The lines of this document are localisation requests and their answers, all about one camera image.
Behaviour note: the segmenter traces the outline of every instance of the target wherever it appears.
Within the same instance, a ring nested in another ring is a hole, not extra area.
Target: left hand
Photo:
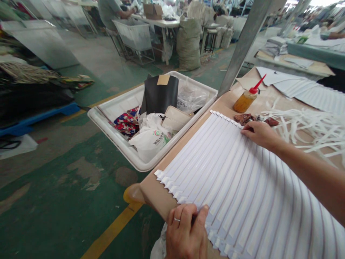
[[[198,214],[195,204],[183,204],[170,211],[165,259],[207,259],[207,214],[207,205]],[[193,216],[196,219],[192,226]]]

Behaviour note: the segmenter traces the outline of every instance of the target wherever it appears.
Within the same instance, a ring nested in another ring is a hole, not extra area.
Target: paper scrap
[[[20,136],[20,137],[14,137],[11,140],[12,141],[19,140],[19,141],[21,141],[21,144],[15,149],[7,149],[7,150],[1,149],[0,150],[0,159],[5,159],[5,158],[9,158],[9,157],[19,155],[22,153],[34,151],[38,146],[36,141],[34,141],[34,139],[27,134],[24,136]],[[7,148],[14,147],[14,146],[15,146],[15,144],[7,146]]]
[[[158,77],[157,85],[167,85],[169,82],[170,75],[160,75]]]
[[[241,84],[242,88],[249,90],[254,87],[259,81],[256,78],[239,77],[236,80]],[[266,87],[259,87],[260,91],[266,91]]]

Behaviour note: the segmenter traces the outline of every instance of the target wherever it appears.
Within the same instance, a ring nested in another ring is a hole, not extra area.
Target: hand
[[[248,122],[241,133],[259,146],[268,149],[271,152],[275,152],[275,148],[284,140],[265,122]]]
[[[207,205],[202,207],[198,214],[195,204],[183,204],[170,211],[165,259],[207,259],[207,214]],[[196,216],[196,219],[192,225],[193,216]]]

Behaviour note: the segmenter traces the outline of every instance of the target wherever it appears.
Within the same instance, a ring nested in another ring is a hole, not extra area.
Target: cardboard box
[[[144,4],[144,14],[147,19],[161,20],[163,10],[160,5]]]

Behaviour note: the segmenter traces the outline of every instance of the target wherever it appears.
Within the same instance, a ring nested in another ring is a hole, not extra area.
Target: yellow floor line
[[[105,103],[106,101],[109,101],[109,100],[111,100],[111,99],[113,99],[113,98],[115,98],[115,97],[118,97],[118,96],[120,96],[120,95],[123,95],[123,94],[129,92],[130,90],[133,90],[133,89],[135,89],[135,88],[137,88],[137,87],[139,87],[139,86],[141,86],[141,85],[143,85],[143,84],[144,84],[144,83],[138,84],[138,85],[133,86],[132,88],[127,89],[127,90],[125,90],[125,91],[123,91],[123,92],[120,92],[120,93],[118,93],[118,94],[116,94],[116,95],[109,96],[109,97],[106,98],[106,99],[103,99],[103,100],[101,100],[101,101],[99,101],[99,102],[97,102],[97,103],[91,104],[89,107],[90,107],[90,108],[93,108],[93,107],[95,107],[95,106],[97,106],[97,105],[100,105],[100,104],[102,104],[102,103]],[[66,116],[66,117],[62,118],[62,119],[60,120],[60,122],[63,123],[63,122],[69,121],[70,119],[73,119],[73,118],[75,118],[75,117],[78,117],[79,115],[81,115],[81,114],[83,114],[83,113],[85,113],[85,112],[86,112],[86,111],[84,111],[84,110],[80,110],[80,111],[78,111],[78,112],[76,112],[76,113],[73,113],[72,115],[69,115],[69,116]]]
[[[131,203],[127,208],[114,220],[106,231],[96,239],[81,259],[97,259],[111,244],[121,230],[127,225],[132,217],[141,208],[142,203]]]

